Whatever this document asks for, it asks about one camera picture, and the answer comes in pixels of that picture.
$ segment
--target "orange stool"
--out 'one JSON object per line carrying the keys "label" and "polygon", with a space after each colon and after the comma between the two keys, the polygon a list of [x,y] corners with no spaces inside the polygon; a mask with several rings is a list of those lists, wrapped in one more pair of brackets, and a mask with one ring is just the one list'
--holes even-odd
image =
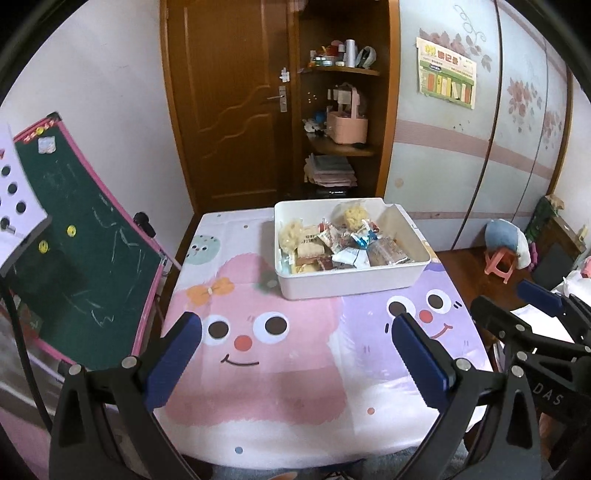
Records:
{"label": "orange stool", "polygon": [[[484,269],[484,273],[486,275],[494,273],[503,279],[503,283],[507,283],[515,269],[515,265],[517,264],[517,256],[515,255],[515,252],[512,252],[506,247],[501,247],[493,253],[492,256],[489,255],[488,251],[484,252],[484,256],[486,258],[486,268]],[[503,263],[509,265],[509,270],[506,272],[497,268],[499,264]]]}

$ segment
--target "sliding wardrobe door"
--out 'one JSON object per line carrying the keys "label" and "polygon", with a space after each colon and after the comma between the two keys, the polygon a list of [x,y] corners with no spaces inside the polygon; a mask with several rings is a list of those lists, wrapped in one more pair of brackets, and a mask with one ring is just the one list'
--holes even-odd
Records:
{"label": "sliding wardrobe door", "polygon": [[455,248],[483,244],[488,220],[513,219],[534,169],[544,123],[544,38],[504,0],[498,0],[498,7],[503,55],[499,114],[482,183]]}
{"label": "sliding wardrobe door", "polygon": [[530,221],[538,200],[546,195],[554,173],[558,151],[564,131],[567,103],[566,65],[558,53],[546,41],[548,68],[548,98],[544,113],[542,136],[534,169],[521,203],[513,217],[513,223],[522,230]]}
{"label": "sliding wardrobe door", "polygon": [[[385,191],[436,250],[452,247],[492,135],[499,85],[499,32],[491,0],[400,0],[398,117]],[[418,92],[416,38],[477,64],[475,109]]]}

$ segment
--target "chalkboard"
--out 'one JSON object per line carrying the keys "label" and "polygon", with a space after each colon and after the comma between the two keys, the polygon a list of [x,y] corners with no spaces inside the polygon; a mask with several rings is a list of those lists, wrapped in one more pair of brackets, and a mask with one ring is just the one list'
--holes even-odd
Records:
{"label": "chalkboard", "polygon": [[132,352],[161,256],[93,178],[57,113],[15,145],[51,225],[10,269],[8,285],[42,320],[41,340],[90,369],[113,367]]}

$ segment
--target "purple cartoon character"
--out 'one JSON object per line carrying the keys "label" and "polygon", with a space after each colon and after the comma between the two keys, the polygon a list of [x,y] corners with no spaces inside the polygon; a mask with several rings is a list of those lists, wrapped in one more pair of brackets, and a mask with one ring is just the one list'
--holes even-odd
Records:
{"label": "purple cartoon character", "polygon": [[443,265],[432,262],[412,287],[343,297],[341,328],[366,375],[379,380],[408,375],[390,332],[393,318],[403,312],[453,358],[464,357],[477,368],[490,369],[468,310]]}

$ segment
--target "cartoon smile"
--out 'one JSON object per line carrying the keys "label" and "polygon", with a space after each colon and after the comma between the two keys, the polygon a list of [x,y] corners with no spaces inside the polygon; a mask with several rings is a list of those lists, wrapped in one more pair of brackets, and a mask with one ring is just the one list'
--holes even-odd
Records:
{"label": "cartoon smile", "polygon": [[447,323],[444,323],[443,324],[443,329],[441,330],[441,332],[439,332],[436,335],[433,335],[432,337],[429,337],[429,338],[435,340],[436,338],[439,338],[441,335],[443,335],[448,330],[452,330],[452,329],[453,329],[453,327],[451,325],[448,325]]}
{"label": "cartoon smile", "polygon": [[220,363],[222,364],[222,363],[224,363],[224,362],[225,362],[225,363],[227,363],[227,364],[234,365],[235,367],[253,367],[254,365],[258,365],[258,364],[259,364],[259,362],[251,362],[251,363],[249,363],[249,364],[241,364],[241,363],[238,363],[238,362],[232,362],[232,361],[231,361],[229,358],[230,358],[230,354],[227,354],[227,355],[226,355],[226,356],[225,356],[225,357],[224,357],[224,358],[223,358],[223,359],[220,361]]}

